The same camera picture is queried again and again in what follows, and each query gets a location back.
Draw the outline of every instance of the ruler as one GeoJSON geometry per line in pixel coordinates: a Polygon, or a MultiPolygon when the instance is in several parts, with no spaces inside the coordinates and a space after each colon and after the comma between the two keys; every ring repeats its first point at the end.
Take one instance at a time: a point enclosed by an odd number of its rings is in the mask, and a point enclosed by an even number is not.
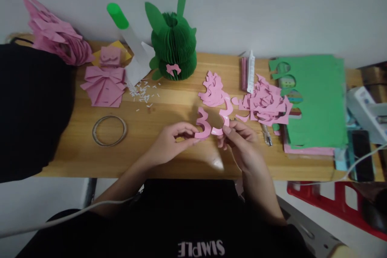
{"type": "Polygon", "coordinates": [[[253,51],[250,51],[249,63],[248,63],[248,79],[247,79],[247,92],[252,94],[254,92],[254,75],[255,75],[255,57],[253,51]]]}

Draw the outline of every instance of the roll of tape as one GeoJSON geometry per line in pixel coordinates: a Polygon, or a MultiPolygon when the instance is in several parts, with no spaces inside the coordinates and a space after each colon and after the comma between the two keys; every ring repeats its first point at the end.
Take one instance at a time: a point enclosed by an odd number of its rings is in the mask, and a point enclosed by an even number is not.
{"type": "Polygon", "coordinates": [[[93,132],[92,132],[92,135],[93,135],[93,139],[94,141],[99,145],[99,146],[103,146],[103,147],[110,147],[110,146],[114,146],[118,143],[120,143],[122,141],[122,139],[125,138],[126,136],[126,133],[127,133],[127,127],[126,127],[126,123],[123,119],[121,119],[120,117],[117,117],[117,116],[113,116],[113,115],[109,115],[109,116],[105,116],[105,117],[102,117],[101,119],[99,119],[94,127],[93,127],[93,132]],[[118,139],[116,142],[114,142],[113,144],[105,144],[105,143],[102,143],[101,141],[98,140],[97,138],[97,127],[98,125],[103,121],[103,120],[106,120],[106,119],[109,119],[109,118],[117,118],[118,120],[121,121],[122,125],[123,125],[123,132],[122,132],[122,135],[120,137],[120,139],[118,139]]]}

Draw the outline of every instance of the glue stick cap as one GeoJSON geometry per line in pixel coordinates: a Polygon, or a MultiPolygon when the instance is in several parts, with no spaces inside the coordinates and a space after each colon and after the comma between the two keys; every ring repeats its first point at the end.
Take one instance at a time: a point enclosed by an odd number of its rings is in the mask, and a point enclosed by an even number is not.
{"type": "Polygon", "coordinates": [[[106,9],[119,29],[127,29],[129,27],[129,22],[117,3],[109,3],[106,9]]]}

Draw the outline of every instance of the person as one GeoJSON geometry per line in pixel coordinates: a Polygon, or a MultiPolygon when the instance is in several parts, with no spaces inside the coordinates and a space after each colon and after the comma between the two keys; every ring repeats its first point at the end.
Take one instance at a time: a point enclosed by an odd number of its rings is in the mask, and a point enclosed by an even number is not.
{"type": "MultiPolygon", "coordinates": [[[[233,181],[147,179],[149,171],[200,140],[187,122],[165,127],[150,149],[95,199],[136,202],[101,205],[40,230],[17,257],[313,257],[287,225],[254,130],[224,126],[218,147],[231,147],[241,169],[245,202],[233,181]],[[178,137],[184,140],[177,142],[178,137]]],[[[77,210],[61,212],[51,220],[77,210]]]]}

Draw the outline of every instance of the yellow paper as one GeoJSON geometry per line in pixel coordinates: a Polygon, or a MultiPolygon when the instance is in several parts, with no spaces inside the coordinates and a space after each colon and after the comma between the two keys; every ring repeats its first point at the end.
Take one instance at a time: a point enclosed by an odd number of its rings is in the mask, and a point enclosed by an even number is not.
{"type": "MultiPolygon", "coordinates": [[[[126,62],[128,59],[130,59],[132,56],[126,48],[122,45],[121,41],[117,40],[116,42],[113,42],[112,44],[109,44],[108,46],[115,46],[121,49],[121,58],[120,58],[120,64],[123,62],[126,62]]],[[[100,55],[101,55],[101,50],[93,53],[95,59],[92,61],[92,64],[95,65],[96,67],[100,66],[100,55]]]]}

